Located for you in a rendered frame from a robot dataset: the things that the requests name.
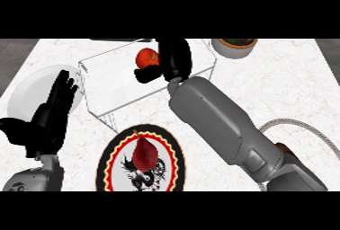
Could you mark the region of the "grey plant pot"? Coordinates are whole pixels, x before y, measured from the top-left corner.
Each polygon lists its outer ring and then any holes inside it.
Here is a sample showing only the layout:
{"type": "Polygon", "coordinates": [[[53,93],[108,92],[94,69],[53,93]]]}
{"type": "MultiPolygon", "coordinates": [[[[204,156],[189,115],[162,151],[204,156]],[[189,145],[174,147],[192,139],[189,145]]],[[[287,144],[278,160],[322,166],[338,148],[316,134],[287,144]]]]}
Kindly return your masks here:
{"type": "Polygon", "coordinates": [[[223,39],[211,39],[211,46],[216,53],[230,59],[245,58],[256,46],[257,39],[253,39],[251,43],[245,46],[229,44],[223,39]]]}

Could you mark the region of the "brown object in basket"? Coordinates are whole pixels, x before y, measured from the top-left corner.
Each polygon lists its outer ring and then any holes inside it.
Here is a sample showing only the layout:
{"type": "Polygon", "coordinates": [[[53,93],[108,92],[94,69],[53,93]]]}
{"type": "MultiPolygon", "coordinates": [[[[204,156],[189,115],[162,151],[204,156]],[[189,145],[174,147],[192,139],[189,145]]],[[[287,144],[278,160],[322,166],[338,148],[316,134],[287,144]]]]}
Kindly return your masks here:
{"type": "Polygon", "coordinates": [[[279,150],[284,153],[294,155],[293,151],[290,150],[288,146],[284,143],[276,143],[275,146],[279,148],[279,150]]]}

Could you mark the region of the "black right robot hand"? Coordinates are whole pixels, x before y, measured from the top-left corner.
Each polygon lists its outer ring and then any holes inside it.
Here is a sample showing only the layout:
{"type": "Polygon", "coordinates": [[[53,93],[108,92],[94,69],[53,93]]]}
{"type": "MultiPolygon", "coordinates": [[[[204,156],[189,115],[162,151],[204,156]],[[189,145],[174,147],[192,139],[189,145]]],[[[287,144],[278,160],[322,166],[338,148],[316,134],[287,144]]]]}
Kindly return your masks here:
{"type": "Polygon", "coordinates": [[[170,82],[179,78],[180,82],[189,79],[192,69],[192,59],[189,43],[185,39],[157,39],[159,55],[159,65],[146,66],[143,69],[134,70],[134,76],[142,84],[164,77],[170,82]]]}

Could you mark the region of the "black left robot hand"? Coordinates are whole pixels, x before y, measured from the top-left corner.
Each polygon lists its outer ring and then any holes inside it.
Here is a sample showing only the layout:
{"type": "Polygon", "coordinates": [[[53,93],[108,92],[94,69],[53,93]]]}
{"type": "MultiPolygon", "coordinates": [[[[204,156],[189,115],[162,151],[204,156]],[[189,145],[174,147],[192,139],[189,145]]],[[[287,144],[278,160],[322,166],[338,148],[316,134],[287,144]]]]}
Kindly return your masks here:
{"type": "Polygon", "coordinates": [[[77,89],[69,72],[60,70],[47,100],[38,106],[31,121],[0,119],[0,131],[10,144],[25,147],[28,158],[55,155],[62,148],[77,89]]]}

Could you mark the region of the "red tomato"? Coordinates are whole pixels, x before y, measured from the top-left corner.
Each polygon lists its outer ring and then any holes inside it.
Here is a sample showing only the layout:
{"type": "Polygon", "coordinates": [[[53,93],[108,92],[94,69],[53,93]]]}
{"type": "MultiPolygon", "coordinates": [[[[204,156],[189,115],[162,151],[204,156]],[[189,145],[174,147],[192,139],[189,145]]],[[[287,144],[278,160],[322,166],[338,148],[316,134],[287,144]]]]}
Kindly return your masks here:
{"type": "Polygon", "coordinates": [[[143,48],[136,56],[137,68],[143,69],[146,66],[159,65],[159,55],[154,49],[143,48]]]}

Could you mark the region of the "round patterned placemat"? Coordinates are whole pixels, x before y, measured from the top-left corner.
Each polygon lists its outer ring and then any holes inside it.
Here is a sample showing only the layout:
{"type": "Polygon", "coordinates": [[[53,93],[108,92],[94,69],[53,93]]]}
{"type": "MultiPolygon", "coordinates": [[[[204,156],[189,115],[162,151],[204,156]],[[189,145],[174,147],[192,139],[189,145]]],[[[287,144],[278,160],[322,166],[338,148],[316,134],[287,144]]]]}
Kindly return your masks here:
{"type": "Polygon", "coordinates": [[[111,140],[97,163],[97,191],[183,191],[185,155],[170,132],[142,124],[111,140]]]}

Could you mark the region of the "dark red pear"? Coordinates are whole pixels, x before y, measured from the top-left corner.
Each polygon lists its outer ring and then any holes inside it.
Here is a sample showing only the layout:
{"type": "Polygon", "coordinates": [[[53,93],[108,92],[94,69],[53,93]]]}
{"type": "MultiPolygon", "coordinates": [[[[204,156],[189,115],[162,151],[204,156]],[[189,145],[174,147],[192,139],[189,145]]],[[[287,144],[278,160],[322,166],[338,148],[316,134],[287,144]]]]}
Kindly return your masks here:
{"type": "Polygon", "coordinates": [[[133,130],[137,135],[137,145],[133,152],[133,165],[142,171],[149,171],[157,164],[158,150],[149,140],[139,135],[137,131],[133,130]]]}

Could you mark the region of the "white plate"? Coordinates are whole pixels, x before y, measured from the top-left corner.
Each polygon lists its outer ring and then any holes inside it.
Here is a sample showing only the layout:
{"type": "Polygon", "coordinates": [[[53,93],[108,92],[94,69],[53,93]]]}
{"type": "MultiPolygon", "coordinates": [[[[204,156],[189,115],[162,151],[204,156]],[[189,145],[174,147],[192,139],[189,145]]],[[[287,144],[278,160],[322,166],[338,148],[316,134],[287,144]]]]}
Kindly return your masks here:
{"type": "Polygon", "coordinates": [[[78,69],[69,65],[53,65],[37,70],[19,83],[7,102],[6,113],[10,118],[29,121],[41,103],[46,102],[59,71],[66,70],[74,83],[81,85],[78,69]]]}

